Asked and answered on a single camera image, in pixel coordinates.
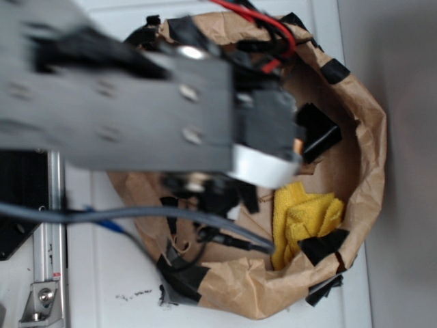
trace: metal bracket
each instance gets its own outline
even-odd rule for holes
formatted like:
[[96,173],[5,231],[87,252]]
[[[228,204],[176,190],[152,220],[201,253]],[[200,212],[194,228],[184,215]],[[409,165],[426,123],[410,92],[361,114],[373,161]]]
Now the metal bracket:
[[3,322],[6,317],[6,309],[0,304],[0,328],[3,326]]
[[18,323],[20,328],[62,328],[61,293],[57,282],[36,282],[31,285],[25,312]]

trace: yellow microfiber towel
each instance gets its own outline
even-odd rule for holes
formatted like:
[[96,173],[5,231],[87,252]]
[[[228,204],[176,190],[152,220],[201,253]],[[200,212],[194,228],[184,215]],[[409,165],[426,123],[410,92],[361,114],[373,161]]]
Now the yellow microfiber towel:
[[305,193],[303,183],[289,184],[274,193],[272,255],[275,270],[283,269],[300,251],[298,241],[323,237],[343,216],[344,203],[333,193]]

